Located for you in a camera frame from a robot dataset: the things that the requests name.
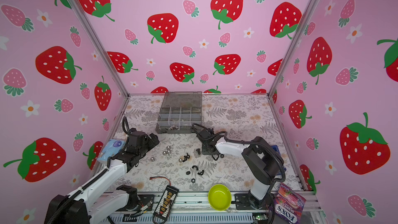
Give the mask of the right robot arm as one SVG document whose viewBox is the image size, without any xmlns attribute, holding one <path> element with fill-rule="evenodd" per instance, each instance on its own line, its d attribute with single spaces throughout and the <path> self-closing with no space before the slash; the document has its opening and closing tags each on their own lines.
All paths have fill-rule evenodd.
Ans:
<svg viewBox="0 0 398 224">
<path fill-rule="evenodd" d="M 214 160 L 221 156 L 242 157 L 255 177 L 243 204 L 253 209 L 270 207 L 274 202 L 272 189 L 276 182 L 284 182 L 286 173 L 281 155 L 262 137 L 251 141 L 232 140 L 226 131 L 215 133 L 198 123 L 191 130 L 202 143 L 202 154 L 211 155 Z"/>
</svg>

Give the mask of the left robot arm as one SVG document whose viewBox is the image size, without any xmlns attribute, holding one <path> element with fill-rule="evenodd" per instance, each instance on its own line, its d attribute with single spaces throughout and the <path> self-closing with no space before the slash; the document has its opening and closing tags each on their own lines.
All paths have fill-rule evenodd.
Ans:
<svg viewBox="0 0 398 224">
<path fill-rule="evenodd" d="M 78 189 L 66 196 L 57 195 L 49 203 L 45 217 L 47 224 L 98 224 L 117 210 L 139 209 L 141 200 L 137 189 L 122 185 L 100 200 L 103 193 L 119 178 L 137 167 L 147 152 L 159 145 L 157 135 L 130 128 L 127 118 L 122 120 L 127 140 L 121 150 L 108 157 L 105 168 Z"/>
</svg>

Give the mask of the blue tissue pack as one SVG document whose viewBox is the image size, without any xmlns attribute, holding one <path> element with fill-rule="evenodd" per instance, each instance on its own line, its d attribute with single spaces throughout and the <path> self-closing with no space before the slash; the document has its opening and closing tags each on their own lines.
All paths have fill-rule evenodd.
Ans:
<svg viewBox="0 0 398 224">
<path fill-rule="evenodd" d="M 116 155 L 125 145 L 125 141 L 111 139 L 102 149 L 97 162 L 107 164 L 108 158 Z"/>
</svg>

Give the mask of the grey compartment organizer box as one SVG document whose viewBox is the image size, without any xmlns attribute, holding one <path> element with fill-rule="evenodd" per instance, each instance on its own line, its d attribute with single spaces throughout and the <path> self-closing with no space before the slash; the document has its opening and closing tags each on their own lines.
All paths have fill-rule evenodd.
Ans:
<svg viewBox="0 0 398 224">
<path fill-rule="evenodd" d="M 202 92 L 167 92 L 164 96 L 156 132 L 158 134 L 189 134 L 194 123 L 201 124 Z"/>
</svg>

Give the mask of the lime green bowl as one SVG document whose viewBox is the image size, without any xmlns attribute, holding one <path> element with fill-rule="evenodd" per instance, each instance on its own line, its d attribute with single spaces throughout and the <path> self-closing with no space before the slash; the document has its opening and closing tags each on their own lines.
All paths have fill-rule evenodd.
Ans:
<svg viewBox="0 0 398 224">
<path fill-rule="evenodd" d="M 232 202 L 231 192 L 225 185 L 213 185 L 208 192 L 208 202 L 213 209 L 225 211 Z"/>
</svg>

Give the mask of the blue box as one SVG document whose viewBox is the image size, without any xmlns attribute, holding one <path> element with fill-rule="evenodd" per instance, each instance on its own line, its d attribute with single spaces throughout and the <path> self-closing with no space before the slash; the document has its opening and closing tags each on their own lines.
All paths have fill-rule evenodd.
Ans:
<svg viewBox="0 0 398 224">
<path fill-rule="evenodd" d="M 276 154 L 276 156 L 280 159 L 283 160 L 281 153 L 279 151 L 279 148 L 277 145 L 272 145 L 271 148 L 274 150 L 274 153 Z"/>
</svg>

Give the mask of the black battery charger board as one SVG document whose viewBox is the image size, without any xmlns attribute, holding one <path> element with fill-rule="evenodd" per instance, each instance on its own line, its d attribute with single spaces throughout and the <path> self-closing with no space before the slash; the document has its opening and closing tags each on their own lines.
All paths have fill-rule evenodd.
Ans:
<svg viewBox="0 0 398 224">
<path fill-rule="evenodd" d="M 163 224 L 167 222 L 178 194 L 179 189 L 170 185 L 166 186 L 152 215 L 152 222 L 154 224 Z"/>
</svg>

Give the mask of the purple Fox's candy bag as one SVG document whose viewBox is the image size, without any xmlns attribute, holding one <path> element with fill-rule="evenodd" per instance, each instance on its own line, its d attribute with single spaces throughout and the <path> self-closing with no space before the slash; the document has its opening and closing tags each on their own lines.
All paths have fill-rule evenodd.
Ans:
<svg viewBox="0 0 398 224">
<path fill-rule="evenodd" d="M 299 224 L 305 203 L 306 199 L 303 196 L 281 183 L 271 210 L 288 223 Z"/>
</svg>

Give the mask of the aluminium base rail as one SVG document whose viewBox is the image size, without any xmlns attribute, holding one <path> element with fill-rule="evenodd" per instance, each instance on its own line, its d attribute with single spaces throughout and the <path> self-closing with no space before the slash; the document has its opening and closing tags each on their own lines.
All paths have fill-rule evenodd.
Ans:
<svg viewBox="0 0 398 224">
<path fill-rule="evenodd" d="M 49 210 L 60 212 L 56 224 L 161 224 L 164 221 L 154 213 L 162 195 L 162 192 L 138 194 L 135 189 L 116 190 L 92 203 L 81 196 L 57 196 Z M 242 192 L 232 193 L 230 206 L 223 211 L 211 207 L 206 192 L 180 192 L 167 214 L 167 224 L 262 224 L 271 217 L 268 207 L 250 208 Z"/>
</svg>

